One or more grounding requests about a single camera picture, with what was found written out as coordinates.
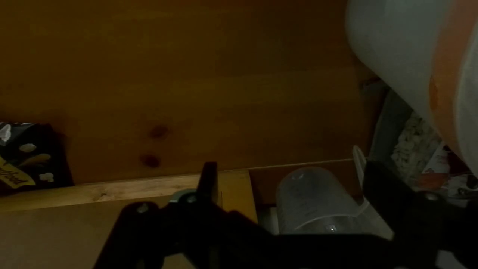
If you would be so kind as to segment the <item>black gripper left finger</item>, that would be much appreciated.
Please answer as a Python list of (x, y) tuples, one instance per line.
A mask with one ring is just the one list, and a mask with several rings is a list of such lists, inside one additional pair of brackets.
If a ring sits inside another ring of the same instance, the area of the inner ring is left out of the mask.
[(193, 191), (166, 206), (127, 205), (118, 215), (94, 269), (163, 269), (183, 254), (196, 269), (254, 269), (260, 255), (247, 242), (250, 221), (217, 205), (218, 166), (203, 164)]

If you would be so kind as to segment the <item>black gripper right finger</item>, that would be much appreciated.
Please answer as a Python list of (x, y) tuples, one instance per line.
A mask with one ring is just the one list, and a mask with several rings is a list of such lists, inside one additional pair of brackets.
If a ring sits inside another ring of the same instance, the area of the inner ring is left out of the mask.
[(395, 231), (392, 255), (407, 269), (436, 269), (439, 251), (478, 269), (478, 206), (450, 203), (431, 191), (414, 191), (378, 161), (365, 169), (363, 194)]

